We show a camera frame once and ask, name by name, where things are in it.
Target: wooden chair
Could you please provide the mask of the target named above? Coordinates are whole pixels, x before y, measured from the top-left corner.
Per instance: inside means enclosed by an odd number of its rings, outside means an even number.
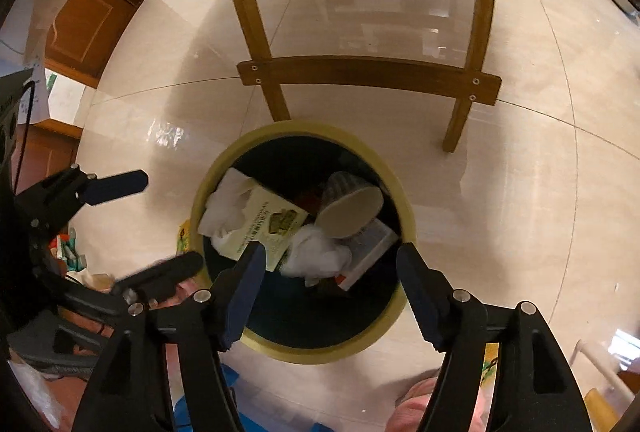
[[[453,152],[473,102],[494,105],[502,80],[482,73],[495,0],[475,0],[465,66],[371,56],[271,56],[257,0],[233,0],[251,60],[238,64],[245,85],[259,85],[274,121],[289,120],[281,84],[383,87],[456,99],[442,148]]]

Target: white tissue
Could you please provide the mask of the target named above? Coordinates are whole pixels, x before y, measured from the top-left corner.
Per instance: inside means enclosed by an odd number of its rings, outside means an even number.
[[[224,241],[233,231],[244,224],[242,210],[257,182],[236,170],[226,171],[216,191],[207,199],[207,209],[198,225],[198,233],[211,238],[213,246]]]
[[[307,287],[320,279],[335,277],[351,262],[351,250],[337,244],[315,225],[299,229],[291,239],[289,256],[279,272],[285,277],[304,277]]]

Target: paper cup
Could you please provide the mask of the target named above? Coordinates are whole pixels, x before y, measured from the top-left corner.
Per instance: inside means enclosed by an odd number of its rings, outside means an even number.
[[[384,204],[380,189],[345,171],[329,176],[316,225],[332,239],[351,237],[378,215]]]

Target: tiled floor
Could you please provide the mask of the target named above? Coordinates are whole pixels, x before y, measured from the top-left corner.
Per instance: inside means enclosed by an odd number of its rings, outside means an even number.
[[[473,0],[259,0],[276,56],[352,53],[460,66]],[[146,193],[74,221],[90,268],[124,275],[174,252],[214,158],[270,117],[241,85],[248,56],[230,0],[146,0],[118,43],[78,162],[99,175],[143,168]],[[452,101],[292,85],[292,116],[359,136],[412,203],[418,247],[456,287],[500,305],[531,300],[566,354],[640,321],[640,31],[610,0],[497,0],[484,71],[502,76],[458,150],[440,143]],[[335,364],[284,364],[236,344],[225,362],[254,398],[337,431],[380,431],[394,400],[441,358],[409,310]],[[575,366],[583,390],[601,379]]]

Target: cable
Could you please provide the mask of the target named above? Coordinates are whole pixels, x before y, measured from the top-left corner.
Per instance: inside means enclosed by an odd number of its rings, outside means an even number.
[[[24,149],[27,147],[27,135],[29,134],[29,124],[31,123],[31,112],[33,111],[33,97],[36,92],[36,83],[33,80],[29,80],[24,87],[22,94],[24,95],[27,88],[31,88],[29,94],[29,107],[27,108],[27,119],[24,125],[24,134],[22,135],[22,145],[20,147],[20,158],[18,158],[18,167],[15,169],[15,181],[14,181],[14,195],[18,191],[18,180],[20,179],[20,171],[22,170],[22,160],[24,159]]]
[[[9,48],[9,50],[13,51],[14,53],[17,53],[18,55],[24,55],[24,51],[18,51],[15,48],[12,48],[11,46],[9,46],[4,40],[0,39],[0,44],[2,44],[3,46]]]
[[[78,281],[78,279],[74,279],[71,275],[65,275],[65,277],[66,277],[67,279],[69,279],[70,281],[74,281],[76,284],[79,284],[79,285],[81,285],[81,286],[83,286],[83,285],[84,285],[82,282]]]

